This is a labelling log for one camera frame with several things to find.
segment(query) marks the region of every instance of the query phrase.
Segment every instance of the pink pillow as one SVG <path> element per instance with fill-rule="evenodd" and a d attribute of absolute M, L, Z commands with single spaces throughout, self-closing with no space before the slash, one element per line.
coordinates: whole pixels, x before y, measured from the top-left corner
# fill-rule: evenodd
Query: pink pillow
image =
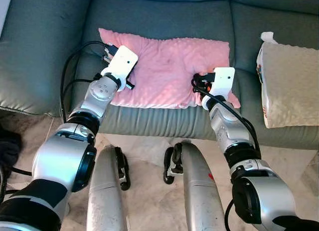
<path fill-rule="evenodd" d="M 190 83 L 195 73 L 229 66 L 228 42 L 200 38 L 156 40 L 99 28 L 104 43 L 127 46 L 139 56 L 130 74 L 133 90 L 117 92 L 111 104 L 132 108 L 187 108 L 201 105 L 200 94 Z M 239 108 L 238 99 L 228 100 Z"/>

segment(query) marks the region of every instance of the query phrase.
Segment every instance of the gray leather couch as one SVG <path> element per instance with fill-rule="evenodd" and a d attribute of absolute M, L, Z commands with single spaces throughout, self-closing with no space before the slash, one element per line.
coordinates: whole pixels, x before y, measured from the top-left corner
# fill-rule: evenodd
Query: gray leather couch
<path fill-rule="evenodd" d="M 148 38 L 198 37 L 228 41 L 236 68 L 234 93 L 241 114 L 263 145 L 317 149 L 319 127 L 265 128 L 255 73 L 260 33 L 283 44 L 319 48 L 319 0 L 11 0 L 0 38 L 0 108 L 59 116 L 59 83 L 65 59 L 79 44 L 99 40 L 98 28 Z M 67 79 L 92 78 L 105 64 L 99 47 L 85 50 Z M 74 106 L 87 85 L 74 87 Z M 111 106 L 101 132 L 215 139 L 208 113 Z"/>

